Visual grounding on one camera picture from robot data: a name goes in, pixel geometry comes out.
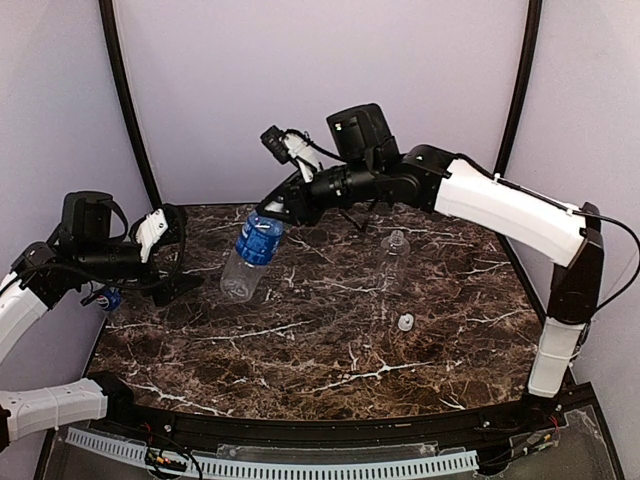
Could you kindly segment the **blue label water bottle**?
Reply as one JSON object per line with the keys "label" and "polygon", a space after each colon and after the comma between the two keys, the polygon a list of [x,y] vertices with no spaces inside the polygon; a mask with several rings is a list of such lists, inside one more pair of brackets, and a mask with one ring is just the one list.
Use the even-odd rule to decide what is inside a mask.
{"label": "blue label water bottle", "polygon": [[271,263],[285,232],[284,224],[252,211],[229,254],[220,279],[221,292],[233,303],[249,301]]}

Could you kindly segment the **clear plastic bottle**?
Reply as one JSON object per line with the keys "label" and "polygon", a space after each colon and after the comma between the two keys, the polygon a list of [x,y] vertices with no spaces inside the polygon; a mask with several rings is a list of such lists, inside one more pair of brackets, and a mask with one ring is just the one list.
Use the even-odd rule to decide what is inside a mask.
{"label": "clear plastic bottle", "polygon": [[376,270],[376,287],[384,293],[402,289],[410,243],[401,230],[393,230],[380,244]]}

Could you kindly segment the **white pump bottle cap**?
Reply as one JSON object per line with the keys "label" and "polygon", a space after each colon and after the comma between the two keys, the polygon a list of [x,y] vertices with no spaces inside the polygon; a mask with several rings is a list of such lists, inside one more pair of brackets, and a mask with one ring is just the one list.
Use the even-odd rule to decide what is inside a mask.
{"label": "white pump bottle cap", "polygon": [[397,321],[397,327],[402,332],[409,332],[412,330],[415,323],[415,317],[410,313],[402,314]]}

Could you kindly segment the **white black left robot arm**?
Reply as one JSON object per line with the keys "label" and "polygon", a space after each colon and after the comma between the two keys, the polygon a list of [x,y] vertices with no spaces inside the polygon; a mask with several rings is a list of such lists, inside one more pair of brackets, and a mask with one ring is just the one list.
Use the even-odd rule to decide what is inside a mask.
{"label": "white black left robot arm", "polygon": [[[138,291],[166,306],[203,280],[182,270],[185,212],[163,204],[112,235],[112,219],[125,220],[112,195],[78,191],[65,196],[60,223],[44,242],[29,245],[1,282],[1,354],[70,291],[99,285],[88,302]],[[115,375],[99,372],[78,381],[1,394],[1,446],[35,432],[85,420],[132,417],[132,390]]]}

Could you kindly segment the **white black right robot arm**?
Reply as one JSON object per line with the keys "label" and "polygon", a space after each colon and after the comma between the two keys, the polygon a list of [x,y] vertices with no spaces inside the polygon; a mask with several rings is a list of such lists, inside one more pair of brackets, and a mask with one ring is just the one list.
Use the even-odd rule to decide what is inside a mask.
{"label": "white black right robot arm", "polygon": [[604,267],[598,209],[547,198],[490,174],[469,157],[421,144],[400,152],[375,103],[327,119],[337,165],[324,169],[322,149],[296,130],[269,127],[263,146],[297,170],[257,207],[261,216],[313,226],[332,208],[383,201],[460,218],[523,243],[554,264],[546,319],[527,391],[552,398],[597,309]]}

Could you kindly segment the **pepsi label bottle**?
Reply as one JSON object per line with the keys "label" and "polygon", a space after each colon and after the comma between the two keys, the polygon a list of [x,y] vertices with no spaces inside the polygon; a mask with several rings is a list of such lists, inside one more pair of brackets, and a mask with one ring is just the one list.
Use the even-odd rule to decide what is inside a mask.
{"label": "pepsi label bottle", "polygon": [[114,287],[101,287],[97,291],[91,291],[89,295],[80,301],[80,304],[87,307],[96,304],[107,315],[112,315],[121,305],[122,296],[118,289]]}

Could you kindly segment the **black left corner post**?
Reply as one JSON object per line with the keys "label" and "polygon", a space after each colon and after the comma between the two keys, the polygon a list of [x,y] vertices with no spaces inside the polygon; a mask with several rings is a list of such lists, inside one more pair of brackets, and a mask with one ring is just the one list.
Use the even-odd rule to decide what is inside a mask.
{"label": "black left corner post", "polygon": [[152,172],[128,82],[116,22],[115,3],[111,0],[99,0],[98,6],[112,78],[134,160],[150,205],[159,207],[162,198]]}

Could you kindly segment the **black corner post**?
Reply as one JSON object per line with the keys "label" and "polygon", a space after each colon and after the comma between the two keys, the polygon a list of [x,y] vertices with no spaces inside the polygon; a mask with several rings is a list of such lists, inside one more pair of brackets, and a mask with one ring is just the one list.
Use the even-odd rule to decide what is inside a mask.
{"label": "black corner post", "polygon": [[115,3],[111,0],[99,0],[98,6],[112,78],[134,160],[150,205],[159,207],[162,198],[152,172],[128,82],[116,22]]}
{"label": "black corner post", "polygon": [[521,52],[514,82],[509,111],[494,164],[494,172],[504,176],[515,145],[519,124],[527,96],[541,24],[543,0],[529,0],[524,26]]}

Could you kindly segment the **black right corner post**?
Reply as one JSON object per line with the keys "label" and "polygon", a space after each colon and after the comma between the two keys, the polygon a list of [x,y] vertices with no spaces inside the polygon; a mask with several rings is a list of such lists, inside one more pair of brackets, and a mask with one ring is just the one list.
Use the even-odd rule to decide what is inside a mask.
{"label": "black right corner post", "polygon": [[515,145],[519,124],[527,96],[541,24],[543,0],[529,0],[524,26],[521,52],[514,82],[509,111],[494,164],[494,172],[504,176]]}

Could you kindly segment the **black front table rail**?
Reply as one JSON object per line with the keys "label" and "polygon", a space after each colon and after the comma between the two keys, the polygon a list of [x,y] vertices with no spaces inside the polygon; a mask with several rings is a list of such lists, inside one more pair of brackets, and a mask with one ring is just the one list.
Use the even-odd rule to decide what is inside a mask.
{"label": "black front table rail", "polygon": [[500,405],[427,416],[379,420],[256,420],[180,413],[145,407],[116,375],[102,371],[89,378],[108,398],[107,414],[91,424],[111,433],[166,446],[214,452],[222,444],[302,449],[378,447],[437,443],[496,452],[521,434],[557,433],[567,424],[556,402],[521,399]]}

